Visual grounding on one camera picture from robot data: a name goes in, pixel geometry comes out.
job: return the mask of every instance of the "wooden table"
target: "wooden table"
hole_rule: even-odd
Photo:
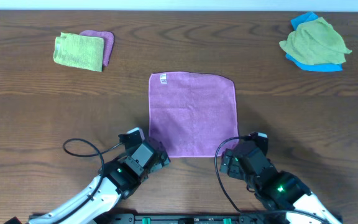
[[[300,14],[0,11],[0,223],[53,210],[96,175],[99,159],[65,154],[64,140],[85,138],[105,149],[135,126],[148,130],[149,76],[166,71],[233,80],[239,132],[267,133],[278,169],[300,177],[346,223],[358,223],[358,13],[318,13],[353,50],[336,73],[305,72],[285,59],[278,42]],[[86,29],[115,35],[102,73],[53,62],[55,37]],[[241,209],[263,209],[245,183],[223,181]],[[212,158],[172,159],[118,207],[235,212]]]

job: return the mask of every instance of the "purple cloth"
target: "purple cloth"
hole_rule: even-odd
[[[238,136],[234,84],[219,75],[152,74],[149,109],[149,136],[170,157],[213,157],[225,139]],[[228,142],[219,155],[237,143]]]
[[[87,37],[100,37],[104,39],[104,50],[103,50],[103,65],[109,65],[110,55],[112,51],[112,45],[114,43],[114,35],[107,31],[95,31],[95,30],[84,30],[80,33]]]

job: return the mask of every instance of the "green led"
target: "green led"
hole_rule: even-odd
[[[284,191],[284,188],[283,188],[283,186],[280,186],[277,190],[278,190],[279,192],[283,192],[283,191]]]

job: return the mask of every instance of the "green cloth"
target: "green cloth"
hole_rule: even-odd
[[[61,65],[102,71],[104,40],[61,33],[56,37],[53,60]]]
[[[287,40],[280,41],[280,47],[306,65],[344,63],[345,54],[352,52],[346,48],[341,35],[322,17],[300,24]]]

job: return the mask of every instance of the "white background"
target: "white background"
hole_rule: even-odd
[[[0,0],[0,9],[358,12],[358,0]]]

